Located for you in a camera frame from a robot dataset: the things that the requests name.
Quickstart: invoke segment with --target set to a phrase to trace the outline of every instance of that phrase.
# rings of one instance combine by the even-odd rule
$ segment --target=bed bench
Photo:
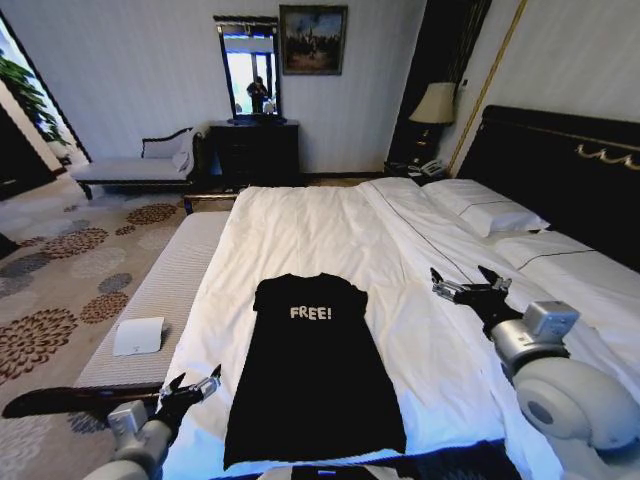
[[[193,299],[218,245],[229,212],[189,215],[180,225],[118,321],[75,383],[76,387],[162,383]],[[162,347],[156,353],[114,357],[113,340],[123,320],[164,317]]]

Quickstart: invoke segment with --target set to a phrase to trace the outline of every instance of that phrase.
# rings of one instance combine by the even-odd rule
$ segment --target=picture frame
[[[342,75],[346,5],[280,5],[283,75]]]

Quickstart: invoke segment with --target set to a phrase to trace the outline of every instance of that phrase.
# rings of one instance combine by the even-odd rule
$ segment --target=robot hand
[[[160,391],[162,408],[150,419],[140,400],[125,403],[108,416],[116,437],[114,461],[85,480],[149,480],[161,476],[169,447],[178,436],[184,415],[192,405],[211,396],[220,386],[221,366],[200,382],[180,387],[185,374]]]
[[[468,305],[512,380],[527,420],[572,480],[640,479],[640,406],[616,379],[569,359],[563,337],[579,313],[563,302],[533,302],[524,315],[505,303],[510,280],[478,267],[488,284],[460,285],[431,269],[433,291]]]
[[[530,360],[569,357],[562,339],[580,314],[564,302],[531,303],[524,314],[506,303],[510,279],[478,266],[489,283],[460,285],[433,268],[433,291],[456,304],[471,307],[482,320],[482,331],[495,344],[507,376],[515,375]]]

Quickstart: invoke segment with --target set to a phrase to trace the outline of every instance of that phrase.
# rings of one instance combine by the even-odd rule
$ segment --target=black dresser
[[[209,135],[226,184],[300,184],[298,122],[214,123]]]

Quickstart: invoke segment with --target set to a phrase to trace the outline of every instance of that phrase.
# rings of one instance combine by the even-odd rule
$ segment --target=bench
[[[141,158],[110,158],[69,172],[88,200],[90,185],[189,187],[208,175],[209,131],[210,124],[203,123],[168,137],[143,138]]]
[[[228,217],[229,212],[202,212],[182,222],[80,374],[76,387],[164,381]],[[164,325],[169,327],[160,351],[114,357],[113,341],[119,323],[145,317],[164,317]]]

